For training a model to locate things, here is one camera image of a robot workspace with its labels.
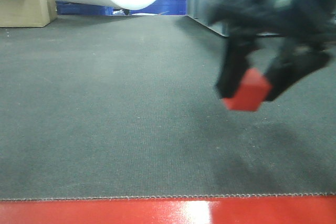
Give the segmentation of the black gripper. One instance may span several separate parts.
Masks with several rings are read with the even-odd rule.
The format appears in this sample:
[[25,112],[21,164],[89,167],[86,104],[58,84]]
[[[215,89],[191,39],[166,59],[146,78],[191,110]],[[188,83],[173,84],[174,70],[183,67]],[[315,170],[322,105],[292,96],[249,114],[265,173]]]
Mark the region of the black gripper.
[[249,69],[248,55],[257,50],[256,35],[270,32],[287,37],[264,77],[272,88],[265,101],[274,101],[300,79],[322,69],[331,55],[320,46],[335,43],[332,16],[335,0],[214,0],[209,4],[208,23],[226,21],[229,37],[216,82],[220,98],[232,98]]

